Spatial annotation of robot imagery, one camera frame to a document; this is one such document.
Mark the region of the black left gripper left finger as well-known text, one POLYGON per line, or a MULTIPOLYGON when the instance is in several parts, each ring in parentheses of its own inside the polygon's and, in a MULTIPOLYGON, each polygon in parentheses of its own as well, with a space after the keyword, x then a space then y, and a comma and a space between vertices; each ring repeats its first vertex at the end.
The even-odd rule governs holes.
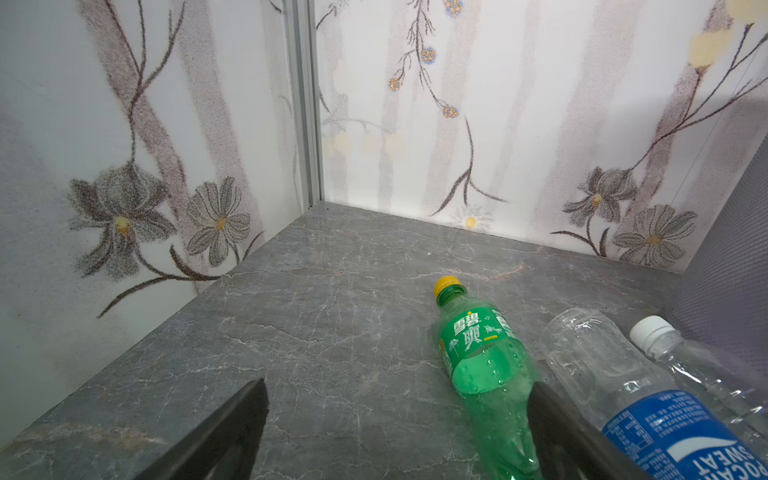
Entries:
POLYGON ((248 479, 268 413, 265 381, 250 381, 137 477, 248 479))

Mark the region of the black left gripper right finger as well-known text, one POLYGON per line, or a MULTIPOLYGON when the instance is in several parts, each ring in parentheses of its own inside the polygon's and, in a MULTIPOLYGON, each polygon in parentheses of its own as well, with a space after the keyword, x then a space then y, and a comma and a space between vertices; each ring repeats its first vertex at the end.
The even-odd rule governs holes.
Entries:
POLYGON ((545 479, 651 478, 541 381, 533 384, 527 417, 545 479))

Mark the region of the green Sprite bottle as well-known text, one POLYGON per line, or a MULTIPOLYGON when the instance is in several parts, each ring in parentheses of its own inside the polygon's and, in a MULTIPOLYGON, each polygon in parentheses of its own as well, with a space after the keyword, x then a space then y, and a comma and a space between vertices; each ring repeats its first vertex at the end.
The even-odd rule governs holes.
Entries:
POLYGON ((434 295, 436 345, 489 477, 540 479, 527 415, 539 379, 530 354, 502 311, 471 296, 458 278, 439 279, 434 295))

